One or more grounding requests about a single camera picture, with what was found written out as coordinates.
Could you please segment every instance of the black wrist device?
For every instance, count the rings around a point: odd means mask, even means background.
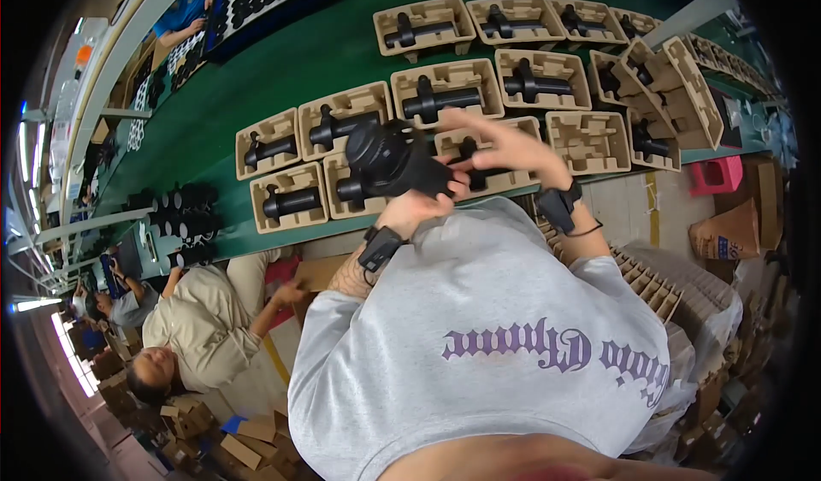
[[[364,233],[366,246],[357,259],[365,271],[376,272],[395,254],[399,246],[407,244],[407,240],[402,240],[398,233],[389,227],[368,228]]]
[[[543,190],[536,199],[536,207],[551,227],[562,235],[567,235],[569,231],[576,228],[570,215],[573,213],[573,204],[580,199],[581,186],[573,180],[568,190]]]

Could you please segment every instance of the workbench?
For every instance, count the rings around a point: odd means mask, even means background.
[[[138,151],[124,153],[128,121],[120,124],[118,142],[121,151],[111,169],[100,175],[101,203],[95,215],[118,211],[126,195],[147,186],[161,194],[172,188],[175,181],[181,185],[189,181],[208,182],[219,190],[214,211],[225,221],[225,228],[215,240],[217,260],[370,226],[376,216],[258,234],[249,181],[236,179],[235,134],[291,106],[369,82],[388,80],[394,71],[408,68],[409,64],[400,56],[383,57],[379,54],[371,15],[398,3],[416,1],[421,0],[343,0],[270,35],[224,65],[204,65],[174,95],[170,95],[171,84],[166,80],[165,93],[159,98],[154,115],[145,123],[145,139]],[[684,0],[593,1],[659,19],[667,18],[685,3]],[[751,58],[754,52],[750,47],[738,40],[731,44],[728,38],[722,38],[721,35],[726,34],[717,24],[711,22],[695,32],[744,56],[748,62],[756,63]],[[582,56],[586,65],[589,61],[586,52],[575,53]],[[474,43],[467,56],[437,53],[422,56],[417,65],[480,57],[493,58],[493,49]],[[732,97],[750,97],[742,86],[724,79],[708,76],[708,82]],[[754,106],[754,112],[765,116],[760,105]],[[760,134],[749,122],[742,123],[741,136],[741,150],[724,147],[716,151],[685,150],[682,151],[682,163],[766,149]],[[580,177],[580,182],[589,183],[611,176]],[[502,195],[525,195],[538,188],[514,189]],[[136,234],[137,229],[134,224],[122,232]],[[176,237],[159,237],[157,227],[150,229],[154,232],[160,262],[151,262],[148,252],[141,252],[144,278],[167,273],[169,266],[165,255],[181,244]]]

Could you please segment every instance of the grey shirt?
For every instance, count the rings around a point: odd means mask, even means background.
[[[137,303],[134,291],[128,291],[123,297],[112,302],[109,319],[118,326],[139,328],[143,325],[149,313],[157,306],[159,299],[157,291],[145,281],[141,281],[140,285],[145,289],[142,302]]]
[[[611,257],[570,269],[503,198],[428,221],[367,300],[323,291],[291,383],[294,445],[328,481],[419,448],[555,434],[621,454],[669,376],[662,322]]]

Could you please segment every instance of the window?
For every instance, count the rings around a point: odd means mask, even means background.
[[[52,323],[54,324],[57,340],[60,341],[62,350],[66,353],[68,364],[71,366],[71,370],[74,371],[74,375],[77,376],[77,381],[80,382],[87,397],[94,395],[97,392],[99,381],[91,372],[89,362],[87,360],[80,361],[77,355],[74,354],[74,346],[66,335],[66,332],[74,327],[74,322],[62,322],[59,313],[52,313]]]

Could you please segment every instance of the pink stool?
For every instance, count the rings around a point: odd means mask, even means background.
[[[694,183],[694,187],[690,189],[691,197],[733,192],[738,189],[741,178],[744,177],[739,155],[696,162],[692,165],[691,172]]]

